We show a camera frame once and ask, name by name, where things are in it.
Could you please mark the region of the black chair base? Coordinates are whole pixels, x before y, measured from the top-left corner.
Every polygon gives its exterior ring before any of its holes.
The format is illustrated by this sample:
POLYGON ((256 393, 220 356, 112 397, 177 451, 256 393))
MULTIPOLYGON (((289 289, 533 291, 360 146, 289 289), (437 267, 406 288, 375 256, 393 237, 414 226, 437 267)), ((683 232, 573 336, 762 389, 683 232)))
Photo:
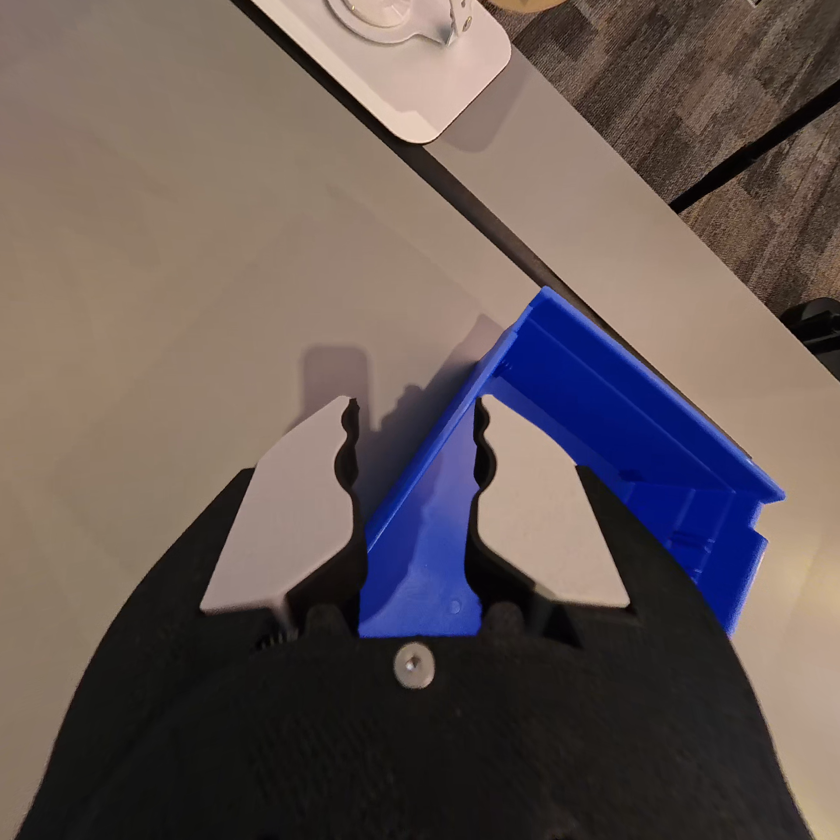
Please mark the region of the black chair base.
POLYGON ((819 297, 787 309, 780 321, 839 380, 839 301, 819 297))

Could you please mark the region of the black table frame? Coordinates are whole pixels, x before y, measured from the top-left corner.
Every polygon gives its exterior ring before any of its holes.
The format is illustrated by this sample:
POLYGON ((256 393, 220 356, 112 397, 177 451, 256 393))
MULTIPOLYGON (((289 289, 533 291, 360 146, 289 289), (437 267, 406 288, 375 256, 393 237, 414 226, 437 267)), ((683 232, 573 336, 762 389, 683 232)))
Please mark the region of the black table frame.
POLYGON ((681 214, 702 198, 733 181, 764 155, 833 109, 838 102, 839 80, 835 80, 758 139, 747 143, 716 165, 697 183, 673 199, 668 206, 676 214, 681 214))

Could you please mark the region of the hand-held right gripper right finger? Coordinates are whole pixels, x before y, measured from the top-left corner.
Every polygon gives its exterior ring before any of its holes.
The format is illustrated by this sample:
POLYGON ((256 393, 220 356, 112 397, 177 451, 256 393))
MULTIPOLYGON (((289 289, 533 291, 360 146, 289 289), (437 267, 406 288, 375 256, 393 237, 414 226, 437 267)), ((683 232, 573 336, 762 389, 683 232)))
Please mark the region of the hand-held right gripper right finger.
POLYGON ((465 577, 481 609, 629 607, 572 457, 494 395, 476 400, 474 442, 465 577))

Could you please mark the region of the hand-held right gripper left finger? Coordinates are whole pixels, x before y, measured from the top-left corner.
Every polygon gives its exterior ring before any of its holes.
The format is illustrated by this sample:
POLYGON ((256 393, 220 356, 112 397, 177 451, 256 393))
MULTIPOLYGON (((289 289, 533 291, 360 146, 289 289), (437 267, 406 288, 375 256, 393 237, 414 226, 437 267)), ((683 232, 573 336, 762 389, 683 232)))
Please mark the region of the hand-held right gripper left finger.
POLYGON ((200 603, 216 615, 266 609, 304 624, 318 605, 360 621, 368 551, 356 445, 360 406, 346 395, 310 415, 259 459, 200 603))

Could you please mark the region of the blue plastic bin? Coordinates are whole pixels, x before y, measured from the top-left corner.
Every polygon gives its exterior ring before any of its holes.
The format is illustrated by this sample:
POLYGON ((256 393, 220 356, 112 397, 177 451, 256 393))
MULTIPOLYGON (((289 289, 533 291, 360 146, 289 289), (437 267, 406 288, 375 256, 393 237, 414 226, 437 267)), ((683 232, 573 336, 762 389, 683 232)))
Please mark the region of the blue plastic bin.
POLYGON ((365 526, 361 637, 465 636, 477 491, 474 402, 493 395, 591 468, 704 595, 729 636, 784 491, 719 428, 556 292, 542 289, 476 364, 365 526))

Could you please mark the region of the white sign stand base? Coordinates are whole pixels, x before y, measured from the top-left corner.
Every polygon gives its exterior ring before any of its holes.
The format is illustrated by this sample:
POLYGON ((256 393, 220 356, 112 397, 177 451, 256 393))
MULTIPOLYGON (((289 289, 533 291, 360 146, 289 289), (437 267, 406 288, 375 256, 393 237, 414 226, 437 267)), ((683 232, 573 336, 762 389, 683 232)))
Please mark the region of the white sign stand base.
POLYGON ((473 1, 254 1, 397 139, 436 140, 507 67, 509 36, 473 1))

